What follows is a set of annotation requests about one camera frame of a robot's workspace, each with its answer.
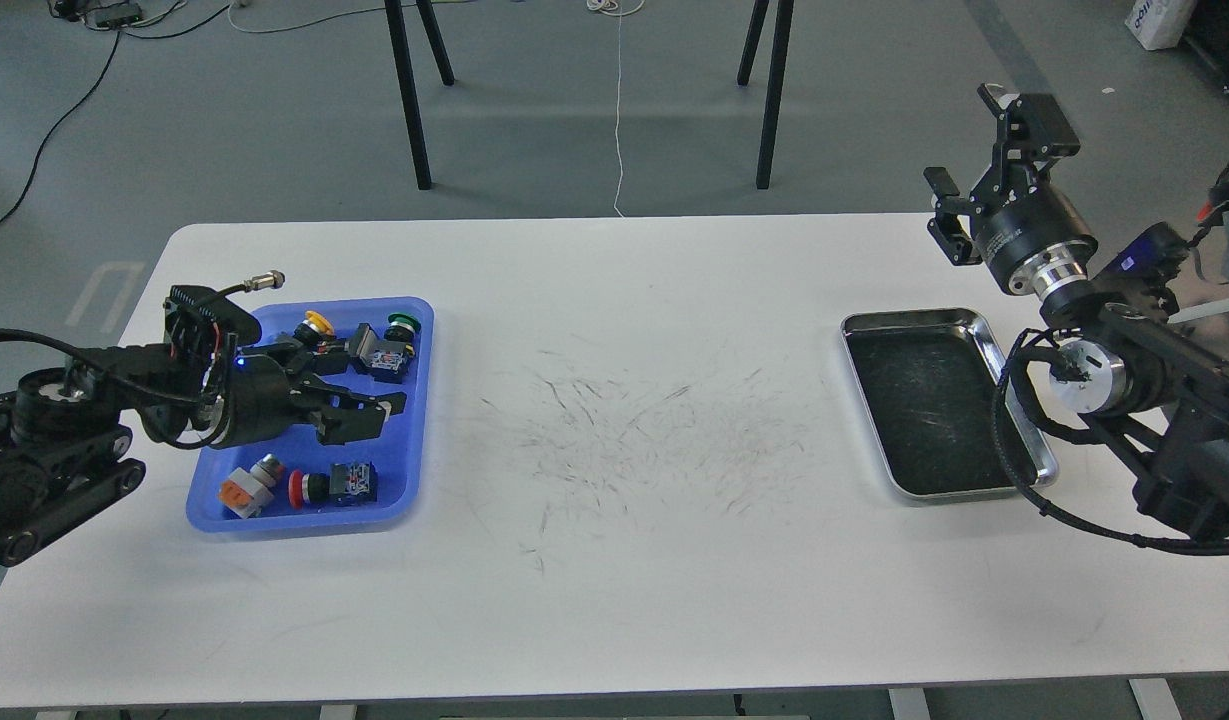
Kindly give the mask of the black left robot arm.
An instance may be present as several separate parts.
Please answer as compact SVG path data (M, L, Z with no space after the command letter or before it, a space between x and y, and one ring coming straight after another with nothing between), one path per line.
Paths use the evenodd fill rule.
M380 437L402 414L402 389L367 394L327 383L370 342L340 340L308 313L297 331L262 345L258 319L235 292L277 290L268 272L224 290L176 284L163 302L157 345L79 348L28 331L0 329L1 343L61 351L66 362L20 378L0 394L0 565L12 568L127 498L146 477L128 456L125 412L152 442L231 448L313 428L321 445Z

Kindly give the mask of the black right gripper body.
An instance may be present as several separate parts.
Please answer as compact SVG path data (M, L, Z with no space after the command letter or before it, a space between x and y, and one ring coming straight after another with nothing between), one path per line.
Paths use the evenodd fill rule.
M1097 249L1089 225L1070 200L1050 184L994 193L975 188L968 214L967 264L981 263L1002 292L1052 296L1061 288L1088 281Z

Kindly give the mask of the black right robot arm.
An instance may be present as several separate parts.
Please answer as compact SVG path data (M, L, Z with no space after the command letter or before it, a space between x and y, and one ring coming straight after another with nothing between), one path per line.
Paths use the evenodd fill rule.
M992 441L1007 402L1045 436L1107 447L1134 475L1132 498L1171 538L1109 530L1004 471L1039 514L1099 537L1182 557L1229 557L1229 360L1172 329L1170 283L1193 242L1168 222L1144 229L1097 274L1088 222L1050 181L1079 152L1052 95L978 87L995 122L992 158L968 193L924 170L928 231L952 265L986 265L1002 292L1039 299L1043 328L1018 334L992 398Z

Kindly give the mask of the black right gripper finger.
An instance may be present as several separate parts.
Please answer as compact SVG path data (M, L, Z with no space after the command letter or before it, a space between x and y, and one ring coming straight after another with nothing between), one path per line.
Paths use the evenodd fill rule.
M995 119L991 163L978 182L978 215L991 217L1047 186L1053 165L1075 156L1082 143L1053 95L980 85L978 96Z
M961 217L975 219L980 206L962 195L944 167L925 167L922 178L932 190L934 215L928 222L928 231L939 249L952 265L983 264L978 246L961 222Z

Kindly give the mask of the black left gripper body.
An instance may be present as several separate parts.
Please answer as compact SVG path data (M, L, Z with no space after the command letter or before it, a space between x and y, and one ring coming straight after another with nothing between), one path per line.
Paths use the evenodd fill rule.
M222 429L211 448L253 445L308 424L299 378L308 351L293 340L240 348L222 392Z

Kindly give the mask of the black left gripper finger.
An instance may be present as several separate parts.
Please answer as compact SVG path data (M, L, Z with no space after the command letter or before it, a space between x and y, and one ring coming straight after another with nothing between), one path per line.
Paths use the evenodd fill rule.
M349 445L380 437L395 415L406 410L408 393L363 394L340 386L308 388L308 425L322 446Z
M291 334L279 334L275 342L265 345L265 356L275 360L281 378L290 382L302 378L306 374L347 374L351 364L351 355L347 351L347 342L339 340L339 338L306 345Z

